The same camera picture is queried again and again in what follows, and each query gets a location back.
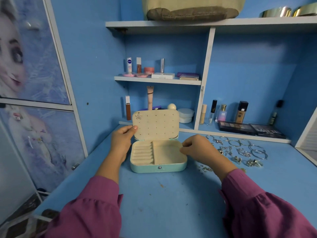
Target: gold round container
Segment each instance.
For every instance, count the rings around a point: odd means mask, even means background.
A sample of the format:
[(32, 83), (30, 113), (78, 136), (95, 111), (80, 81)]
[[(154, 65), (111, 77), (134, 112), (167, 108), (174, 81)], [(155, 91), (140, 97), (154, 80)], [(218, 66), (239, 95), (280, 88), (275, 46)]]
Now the gold round container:
[(314, 3), (297, 8), (293, 14), (293, 17), (316, 16), (316, 15), (317, 15), (317, 2), (314, 2)]
[(289, 7), (279, 7), (266, 10), (260, 13), (260, 17), (290, 17), (292, 9)]

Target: purple sleeve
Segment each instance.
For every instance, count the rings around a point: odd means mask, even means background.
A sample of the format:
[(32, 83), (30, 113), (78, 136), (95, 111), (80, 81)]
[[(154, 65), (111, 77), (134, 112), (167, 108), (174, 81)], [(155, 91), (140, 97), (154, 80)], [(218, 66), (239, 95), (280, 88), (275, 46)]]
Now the purple sleeve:
[(44, 237), (118, 238), (122, 198), (116, 182), (94, 176), (80, 195), (66, 204), (60, 215), (50, 222)]
[(294, 206), (265, 192), (235, 169), (222, 182), (224, 226), (235, 238), (317, 238), (316, 229)]

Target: person's left hand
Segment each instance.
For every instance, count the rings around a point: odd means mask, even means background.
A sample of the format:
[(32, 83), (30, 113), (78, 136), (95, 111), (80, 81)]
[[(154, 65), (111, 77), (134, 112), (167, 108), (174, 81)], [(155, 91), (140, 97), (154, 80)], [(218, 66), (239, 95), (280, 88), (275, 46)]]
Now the person's left hand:
[(129, 125), (113, 131), (109, 155), (119, 159), (120, 164), (125, 160), (126, 154), (131, 146), (131, 138), (137, 130), (138, 127), (136, 125), (133, 127)]

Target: teal jewelry box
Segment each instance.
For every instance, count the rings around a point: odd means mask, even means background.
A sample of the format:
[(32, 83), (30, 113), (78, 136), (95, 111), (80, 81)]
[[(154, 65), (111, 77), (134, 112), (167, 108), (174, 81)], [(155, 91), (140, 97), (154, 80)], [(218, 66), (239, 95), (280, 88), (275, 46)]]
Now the teal jewelry box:
[(187, 156), (179, 149), (179, 113), (174, 109), (137, 111), (132, 116), (138, 126), (134, 134), (130, 163), (136, 173), (182, 171)]

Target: blue table surface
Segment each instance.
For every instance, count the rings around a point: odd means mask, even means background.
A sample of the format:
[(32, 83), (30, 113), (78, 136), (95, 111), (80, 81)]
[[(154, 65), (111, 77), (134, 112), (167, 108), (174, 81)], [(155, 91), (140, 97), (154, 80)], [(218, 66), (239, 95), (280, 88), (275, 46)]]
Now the blue table surface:
[[(179, 141), (192, 136), (180, 132)], [(263, 168), (249, 168), (247, 175), (261, 188), (293, 204), (317, 228), (317, 168), (289, 144), (250, 140), (264, 147), (268, 160)], [(61, 211), (75, 199), (95, 174), (110, 149), (107, 137), (81, 165), (34, 211)], [(213, 172), (201, 170), (200, 163), (188, 159), (182, 172), (137, 174), (129, 157), (120, 170), (121, 237), (227, 237), (222, 217), (224, 200), (218, 193), (220, 180)]]

